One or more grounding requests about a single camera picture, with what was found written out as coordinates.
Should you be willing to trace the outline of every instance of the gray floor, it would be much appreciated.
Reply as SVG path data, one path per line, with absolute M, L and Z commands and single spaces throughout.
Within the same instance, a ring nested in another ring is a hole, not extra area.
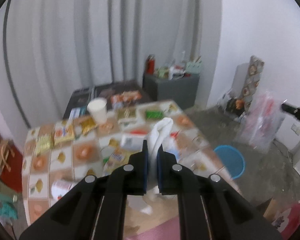
M 239 124 L 219 113 L 217 109 L 201 111 L 199 108 L 193 107 L 186 113 L 206 136 L 213 148 L 227 144 L 234 146 L 243 154 L 246 169 L 244 174 L 235 181 L 243 196 L 253 206 L 257 206 L 271 197 L 278 200 L 282 207 L 300 200 L 300 176 L 293 169 L 292 163 L 285 157 L 287 149 L 283 145 L 272 144 L 267 154 L 261 154 L 249 146 L 233 142 Z M 21 200 L 17 202 L 17 209 L 19 219 L 14 222 L 14 230 L 19 238 L 27 228 Z

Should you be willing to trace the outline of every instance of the cup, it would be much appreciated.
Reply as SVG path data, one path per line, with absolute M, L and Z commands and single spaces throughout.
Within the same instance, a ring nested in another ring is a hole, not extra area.
M 105 98 L 91 100 L 87 110 L 97 124 L 103 124 L 107 121 L 107 100 Z

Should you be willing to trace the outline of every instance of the tablecloth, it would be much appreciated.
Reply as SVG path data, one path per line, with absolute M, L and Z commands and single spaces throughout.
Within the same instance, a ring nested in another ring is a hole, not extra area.
M 175 102 L 146 103 L 136 106 L 137 122 L 135 123 L 120 124 L 117 121 L 116 111 L 108 111 L 107 122 L 113 124 L 110 131 L 98 127 L 86 136 L 80 136 L 77 140 L 59 145 L 39 156 L 36 155 L 35 150 L 36 138 L 49 132 L 52 133 L 55 127 L 62 125 L 64 121 L 29 130 L 24 148 L 22 169 L 23 201 L 28 225 L 31 225 L 56 203 L 56 200 L 51 196 L 51 185 L 55 180 L 80 181 L 87 174 L 102 176 L 103 149 L 109 145 L 112 138 L 120 140 L 123 133 L 136 131 L 148 133 L 156 121 L 145 119 L 146 110 L 160 110 L 164 112 L 166 117 L 173 119 L 172 132 L 178 132 L 176 141 L 179 150 L 186 150 L 193 154 L 203 153 L 202 164 L 205 169 L 205 176 L 217 173 L 234 189 L 239 190 L 227 169 L 211 149 L 208 141 Z M 80 150 L 86 146 L 92 149 L 92 154 L 89 155 L 88 159 L 78 158 Z M 125 237 L 141 234 L 178 216 L 176 199 L 158 197 L 155 201 L 151 201 L 147 196 L 144 196 L 144 200 L 152 206 L 153 214 L 142 214 L 127 206 L 124 224 Z

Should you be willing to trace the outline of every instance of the teal cloth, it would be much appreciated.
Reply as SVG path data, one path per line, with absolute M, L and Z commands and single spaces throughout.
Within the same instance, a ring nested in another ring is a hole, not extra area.
M 0 207 L 0 217 L 4 218 L 12 218 L 14 220 L 18 219 L 18 212 L 16 208 L 7 202 L 2 202 L 2 206 Z

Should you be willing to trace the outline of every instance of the screw head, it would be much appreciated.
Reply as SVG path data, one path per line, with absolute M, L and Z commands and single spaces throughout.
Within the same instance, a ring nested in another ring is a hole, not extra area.
M 95 181 L 95 179 L 96 178 L 94 176 L 92 176 L 92 175 L 88 175 L 87 177 L 84 178 L 84 180 L 85 180 L 86 183 L 92 183 L 92 182 Z
M 182 170 L 182 166 L 181 166 L 180 164 L 174 164 L 174 165 L 172 166 L 172 169 L 173 169 L 174 171 L 181 171 L 181 170 Z
M 125 171 L 133 171 L 133 166 L 131 164 L 127 164 L 123 166 Z
M 219 182 L 221 180 L 220 176 L 218 174 L 212 174 L 210 176 L 210 179 L 214 182 Z

